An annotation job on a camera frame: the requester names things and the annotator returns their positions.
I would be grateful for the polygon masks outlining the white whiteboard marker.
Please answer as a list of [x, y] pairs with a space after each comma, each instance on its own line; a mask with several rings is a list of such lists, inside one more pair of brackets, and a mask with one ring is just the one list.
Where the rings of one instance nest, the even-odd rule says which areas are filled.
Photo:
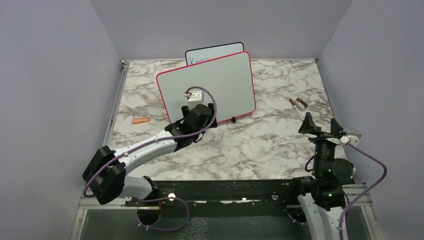
[[292, 106], [293, 106], [294, 110], [296, 111], [297, 115], [303, 121], [304, 120], [304, 117], [303, 117], [302, 113], [300, 112], [300, 110], [298, 109], [297, 105], [295, 104], [295, 101], [292, 98], [290, 98], [289, 99], [289, 102], [292, 104]]

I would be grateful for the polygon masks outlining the pink framed whiteboard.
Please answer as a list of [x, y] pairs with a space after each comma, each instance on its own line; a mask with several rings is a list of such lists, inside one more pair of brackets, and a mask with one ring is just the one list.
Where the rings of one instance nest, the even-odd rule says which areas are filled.
[[257, 108], [247, 51], [160, 72], [156, 83], [171, 123], [183, 117], [181, 107], [187, 104], [184, 93], [190, 87], [202, 87], [211, 93], [204, 96], [204, 102], [216, 101], [218, 123], [251, 114]]

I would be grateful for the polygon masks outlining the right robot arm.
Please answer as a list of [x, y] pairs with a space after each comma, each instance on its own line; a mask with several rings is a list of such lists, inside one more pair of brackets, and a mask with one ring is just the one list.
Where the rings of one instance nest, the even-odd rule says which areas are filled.
[[336, 158], [335, 150], [349, 141], [347, 132], [335, 119], [330, 122], [330, 131], [323, 131], [313, 122], [310, 112], [305, 114], [298, 132], [309, 134], [308, 140], [315, 145], [312, 176], [295, 178], [295, 186], [288, 190], [289, 199], [300, 204], [312, 239], [346, 239], [343, 185], [351, 182], [353, 164]]

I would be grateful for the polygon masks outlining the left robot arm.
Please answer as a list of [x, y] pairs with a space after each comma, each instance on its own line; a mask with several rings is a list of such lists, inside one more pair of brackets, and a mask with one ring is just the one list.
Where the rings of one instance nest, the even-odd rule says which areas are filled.
[[138, 198], [147, 206], [155, 203], [157, 187], [151, 178], [129, 177], [128, 174], [151, 160], [197, 143], [207, 129], [217, 126], [214, 103], [181, 109], [182, 119], [167, 125], [151, 138], [115, 150], [107, 145], [100, 147], [82, 174], [86, 183], [83, 195], [96, 198], [101, 205], [124, 197]]

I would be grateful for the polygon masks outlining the black framed whiteboard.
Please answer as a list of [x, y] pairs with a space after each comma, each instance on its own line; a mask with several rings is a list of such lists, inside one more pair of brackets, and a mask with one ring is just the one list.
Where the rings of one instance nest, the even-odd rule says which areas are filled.
[[205, 62], [218, 57], [243, 52], [245, 46], [242, 42], [232, 42], [208, 47], [201, 47], [187, 50], [184, 54], [186, 64], [193, 65]]

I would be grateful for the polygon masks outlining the small white eraser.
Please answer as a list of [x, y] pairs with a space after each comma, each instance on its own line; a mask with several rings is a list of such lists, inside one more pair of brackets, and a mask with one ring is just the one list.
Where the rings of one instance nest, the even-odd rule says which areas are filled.
[[296, 98], [295, 99], [295, 105], [301, 110], [305, 110], [308, 107], [308, 104], [301, 98]]

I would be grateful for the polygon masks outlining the orange marker cap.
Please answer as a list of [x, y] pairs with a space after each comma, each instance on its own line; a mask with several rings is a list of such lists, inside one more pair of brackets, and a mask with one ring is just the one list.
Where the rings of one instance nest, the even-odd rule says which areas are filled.
[[151, 119], [150, 118], [148, 118], [148, 117], [137, 117], [137, 118], [133, 118], [132, 120], [131, 120], [131, 123], [133, 124], [133, 125], [136, 125], [136, 124], [144, 124], [144, 123], [148, 123], [148, 122], [150, 122], [151, 121]]

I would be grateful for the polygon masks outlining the black mounting rail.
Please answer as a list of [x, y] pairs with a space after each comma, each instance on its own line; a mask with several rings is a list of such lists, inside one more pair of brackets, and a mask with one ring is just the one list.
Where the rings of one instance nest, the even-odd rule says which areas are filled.
[[124, 197], [144, 222], [159, 218], [284, 216], [299, 208], [294, 179], [152, 181], [147, 199]]

